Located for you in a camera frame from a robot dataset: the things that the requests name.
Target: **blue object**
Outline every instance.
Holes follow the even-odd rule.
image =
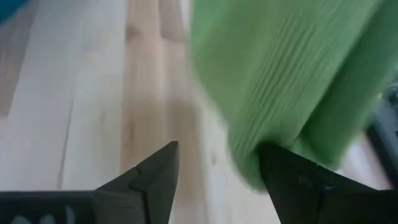
[[[28,0],[0,0],[0,24],[27,2]]]

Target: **green towel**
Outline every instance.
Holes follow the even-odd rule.
[[[256,144],[331,169],[398,62],[396,0],[196,0],[194,70],[229,124],[248,184],[264,190]]]

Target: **green cloth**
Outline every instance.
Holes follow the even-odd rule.
[[[251,187],[265,189],[262,140],[339,166],[398,62],[397,12],[396,0],[194,2],[194,71]]]

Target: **ribbed fabric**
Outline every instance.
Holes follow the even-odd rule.
[[[265,189],[261,140],[338,167],[398,61],[397,2],[195,1],[194,69],[250,186]]]

